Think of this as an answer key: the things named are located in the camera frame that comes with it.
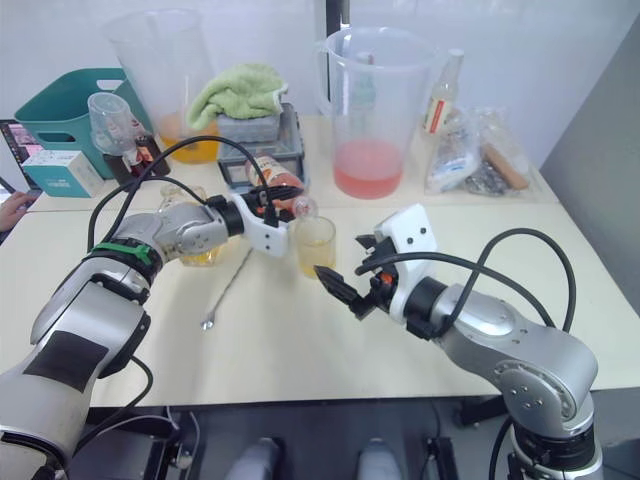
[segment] human hand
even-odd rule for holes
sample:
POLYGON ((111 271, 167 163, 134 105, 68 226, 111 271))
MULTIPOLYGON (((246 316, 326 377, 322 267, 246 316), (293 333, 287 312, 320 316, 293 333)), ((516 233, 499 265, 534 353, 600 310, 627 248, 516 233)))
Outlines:
POLYGON ((16 223, 27 214, 27 208, 24 205, 35 201, 36 198, 22 192, 12 193, 0 205, 0 232, 5 232, 15 227, 16 223))

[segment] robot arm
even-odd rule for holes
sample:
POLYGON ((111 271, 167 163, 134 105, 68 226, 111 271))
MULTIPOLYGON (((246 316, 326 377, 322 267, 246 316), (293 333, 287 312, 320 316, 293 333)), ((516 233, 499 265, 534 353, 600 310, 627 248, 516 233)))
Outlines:
POLYGON ((264 223, 259 206, 250 194, 234 194, 131 215, 96 245, 36 318, 32 352, 0 375, 0 478, 66 467, 95 381, 124 368, 149 329, 142 305, 165 263, 240 234, 269 255, 287 251, 286 223, 264 223))
MULTIPOLYGON (((369 254, 363 265, 390 254, 434 251, 431 232, 422 206, 398 212, 373 235, 357 237, 369 254)), ((504 301, 477 292, 443 331, 462 286, 438 282, 430 268, 426 260, 384 265, 370 279, 365 297, 336 272, 325 267, 316 272, 358 319, 380 308, 500 391, 514 422, 510 478, 601 479, 589 394, 598 369, 593 353, 568 333, 531 322, 504 301)))

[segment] black cable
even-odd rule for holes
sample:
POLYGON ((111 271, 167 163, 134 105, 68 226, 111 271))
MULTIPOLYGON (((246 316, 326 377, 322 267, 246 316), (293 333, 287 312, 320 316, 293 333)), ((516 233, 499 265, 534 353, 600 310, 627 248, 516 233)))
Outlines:
POLYGON ((147 385, 144 387, 144 390, 142 390, 142 392, 140 392, 136 398, 131 400, 124 407, 120 407, 115 411, 115 413, 109 415, 102 422, 96 425, 91 431, 85 434, 78 442, 74 455, 77 455, 77 453, 84 447, 86 447, 89 442, 94 440, 102 430, 117 423, 129 410, 136 406, 138 402, 147 395, 147 393, 149 393, 149 390, 151 390, 151 386, 153 385, 153 373, 151 373, 151 369, 149 369, 149 367, 147 367, 147 365, 136 356, 132 356, 131 361, 138 365, 147 375, 147 385))
MULTIPOLYGON (((436 434, 435 438, 438 438, 442 433, 442 419, 440 418, 440 412, 436 408, 436 404, 433 400, 429 400, 429 405, 431 406, 431 410, 433 411, 433 416, 436 419, 436 434)), ((422 462, 422 468, 420 468, 420 475, 418 476, 418 480, 424 480, 425 473, 427 473, 427 465, 429 464, 429 460, 431 459, 431 455, 427 452, 427 455, 422 462)))
POLYGON ((431 410, 433 411, 433 416, 436 419, 436 438, 438 438, 442 433, 442 419, 440 418, 440 412, 438 412, 435 402, 433 400, 430 400, 429 403, 431 404, 431 410))
POLYGON ((545 325, 555 328, 555 324, 553 323, 553 320, 551 320, 551 317, 545 310, 544 306, 526 288, 524 288, 518 282, 511 280, 509 277, 501 274, 500 272, 496 272, 495 270, 487 268, 483 265, 478 265, 477 263, 471 262, 464 258, 455 257, 453 255, 447 255, 445 253, 439 252, 396 253, 393 255, 386 255, 381 258, 376 258, 375 260, 368 262, 365 265, 361 265, 356 268, 355 273, 356 275, 362 275, 364 273, 375 270, 376 268, 389 265, 391 263, 407 262, 410 260, 434 260, 437 262, 451 263, 453 265, 467 268, 469 270, 473 270, 474 272, 477 271, 479 273, 482 273, 483 275, 491 277, 522 295, 522 297, 524 297, 525 300, 527 300, 531 304, 531 306, 533 306, 536 312, 538 312, 538 315, 540 315, 545 325))
POLYGON ((493 442, 493 448, 491 449, 491 459, 489 460, 489 480, 496 479, 496 468, 498 466, 498 456, 500 455, 500 448, 504 442, 504 437, 507 435, 507 431, 511 426, 511 417, 507 417, 498 430, 495 442, 493 442))
MULTIPOLYGON (((493 250, 493 248, 499 242, 513 235, 531 235, 535 238, 542 240, 549 247, 551 247, 551 249, 556 253, 558 258, 560 259, 560 262, 562 263, 565 274, 567 276, 567 285, 569 290, 567 313, 565 315, 564 323, 562 325, 562 330, 564 330, 565 332, 568 332, 571 328, 571 324, 573 322, 573 314, 576 309, 576 278, 575 278, 575 275, 573 274, 573 268, 571 267, 571 262, 569 261, 569 258, 567 258, 567 255, 564 253, 560 245, 558 245, 555 242, 555 240, 553 240, 547 234, 542 233, 539 230, 534 230, 532 228, 513 228, 511 230, 507 230, 493 237, 489 241, 489 243, 485 245, 484 249, 482 250, 482 253, 480 254, 480 258, 478 258, 478 261, 476 263, 478 265, 484 265, 487 259, 489 258, 489 254, 491 253, 491 250, 493 250)), ((456 303, 455 307, 453 308, 453 311, 451 312, 451 315, 447 317, 447 319, 445 320, 442 326, 443 331, 448 330, 449 327, 451 327, 451 325, 453 325, 453 323, 457 320, 458 316, 462 312, 462 308, 464 307, 465 302, 467 301, 467 299, 469 298, 469 295, 471 294, 471 291, 473 290, 473 286, 475 285, 476 280, 478 280, 479 275, 480 275, 480 272, 474 271, 469 276, 469 280, 465 284, 462 290, 462 293, 460 294, 460 298, 458 299, 458 302, 456 303)))
POLYGON ((156 166, 156 164, 158 164, 158 162, 161 162, 162 160, 164 160, 165 158, 167 158, 169 155, 171 155, 176 150, 179 150, 180 148, 186 147, 187 145, 191 145, 192 143, 205 142, 205 141, 206 142, 215 141, 215 142, 225 143, 239 150, 240 153, 242 153, 246 157, 246 159, 251 163, 253 168, 256 170, 256 173, 260 178, 260 182, 262 183, 264 192, 267 197, 267 207, 265 208, 265 213, 264 213, 265 221, 268 221, 269 219, 277 220, 275 207, 273 205, 273 199, 271 198, 271 192, 267 188, 267 180, 265 179, 264 174, 262 173, 262 170, 258 166, 255 158, 253 158, 253 155, 251 155, 251 153, 239 143, 236 143, 227 138, 218 137, 216 135, 200 135, 197 137, 187 138, 185 140, 182 140, 172 145, 171 147, 167 148, 160 155, 158 155, 156 158, 153 159, 153 162, 151 162, 147 166, 147 168, 145 168, 144 172, 142 172, 142 174, 135 180, 135 182, 131 186, 131 190, 129 190, 129 193, 127 194, 127 198, 124 200, 124 203, 120 207, 120 210, 118 211, 118 215, 114 220, 113 225, 105 235, 103 242, 108 242, 113 236, 113 234, 118 230, 118 227, 120 227, 120 224, 122 223, 122 220, 124 219, 124 216, 127 213, 127 209, 129 208, 129 205, 131 205, 131 202, 133 201, 133 197, 138 191, 138 188, 140 188, 140 185, 142 184, 142 182, 144 182, 147 178, 150 177, 151 171, 156 166))
MULTIPOLYGON (((184 183, 174 178, 149 177, 145 181, 148 182, 150 180, 158 180, 162 182, 173 183, 174 185, 177 185, 178 187, 182 188, 185 192, 187 192, 189 195, 191 195, 198 203, 200 203, 201 205, 206 205, 206 201, 204 199, 200 198, 193 190, 187 187, 184 183)), ((102 209, 105 207, 107 203, 109 203, 120 192, 132 186, 134 182, 135 180, 131 180, 130 182, 127 182, 123 185, 118 186, 118 188, 113 189, 111 192, 105 195, 105 197, 102 200, 100 200, 100 202, 93 209, 93 212, 91 212, 91 218, 89 219, 89 227, 87 232, 87 253, 89 253, 94 246, 95 227, 96 227, 96 221, 98 220, 98 215, 100 214, 100 212, 102 211, 102 209)))

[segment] plastic pitcher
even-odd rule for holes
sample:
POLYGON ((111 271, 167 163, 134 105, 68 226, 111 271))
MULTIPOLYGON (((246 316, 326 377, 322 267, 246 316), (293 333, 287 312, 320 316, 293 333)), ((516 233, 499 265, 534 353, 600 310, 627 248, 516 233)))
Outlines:
MULTIPOLYGON (((137 12, 110 21, 104 33, 166 147, 194 135, 217 133, 215 122, 196 132, 185 120, 191 102, 214 76, 197 12, 137 12)), ((204 163, 214 161, 217 151, 217 143, 202 142, 172 157, 204 163)))
POLYGON ((329 57, 329 92, 317 103, 333 127, 336 185, 358 198, 393 193, 426 96, 432 50, 403 30, 348 28, 317 46, 329 57))

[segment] green towel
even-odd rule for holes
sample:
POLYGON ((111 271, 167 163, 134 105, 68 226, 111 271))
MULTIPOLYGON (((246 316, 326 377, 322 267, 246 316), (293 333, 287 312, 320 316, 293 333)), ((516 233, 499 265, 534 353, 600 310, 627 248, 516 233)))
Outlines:
POLYGON ((219 113, 241 120, 280 114, 280 94, 287 88, 269 65, 236 65, 211 80, 200 92, 187 113, 187 123, 194 130, 202 130, 219 113))

